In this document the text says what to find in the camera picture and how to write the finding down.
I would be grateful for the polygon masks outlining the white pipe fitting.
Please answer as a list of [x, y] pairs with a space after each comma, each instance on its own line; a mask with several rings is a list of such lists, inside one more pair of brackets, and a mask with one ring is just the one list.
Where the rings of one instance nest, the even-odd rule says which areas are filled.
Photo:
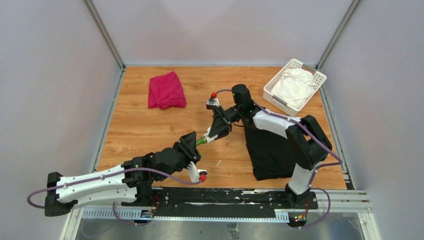
[[212, 137], [209, 137], [209, 134], [208, 134], [208, 133], [205, 133], [205, 134], [202, 136], [203, 142], [204, 142], [205, 144], [210, 144], [210, 143], [214, 142], [217, 138], [218, 138], [218, 135], [217, 135], [217, 134], [216, 134], [216, 135], [214, 135], [214, 136], [212, 136]]

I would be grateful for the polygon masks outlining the green water faucet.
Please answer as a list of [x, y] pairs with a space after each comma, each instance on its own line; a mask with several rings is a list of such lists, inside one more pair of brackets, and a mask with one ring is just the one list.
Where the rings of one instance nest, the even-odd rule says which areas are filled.
[[207, 143], [208, 143], [208, 140], [203, 136], [195, 141], [195, 146], [197, 147]]

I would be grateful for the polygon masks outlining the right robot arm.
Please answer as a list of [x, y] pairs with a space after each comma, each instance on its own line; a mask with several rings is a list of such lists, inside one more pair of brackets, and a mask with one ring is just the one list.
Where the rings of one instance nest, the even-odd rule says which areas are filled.
[[223, 109], [213, 92], [206, 108], [213, 121], [205, 134], [208, 143], [229, 135], [242, 122], [253, 176], [258, 181], [288, 178], [283, 199], [292, 209], [306, 201], [318, 167], [332, 152], [332, 145], [315, 117], [292, 118], [256, 103], [244, 84], [230, 90], [234, 106]]

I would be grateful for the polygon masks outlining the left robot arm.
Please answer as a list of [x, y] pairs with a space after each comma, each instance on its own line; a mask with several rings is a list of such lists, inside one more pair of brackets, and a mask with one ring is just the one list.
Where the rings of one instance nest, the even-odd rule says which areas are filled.
[[197, 185], [207, 178], [207, 172], [198, 170], [201, 159], [197, 147], [207, 143], [206, 137], [196, 138], [196, 132], [183, 135], [172, 147], [137, 156], [107, 170], [79, 176], [64, 176], [51, 172], [47, 176], [47, 194], [44, 200], [44, 215], [58, 217], [74, 208], [99, 203], [123, 203], [149, 206], [153, 201], [153, 182], [167, 178], [175, 181], [175, 172], [186, 169], [187, 185]]

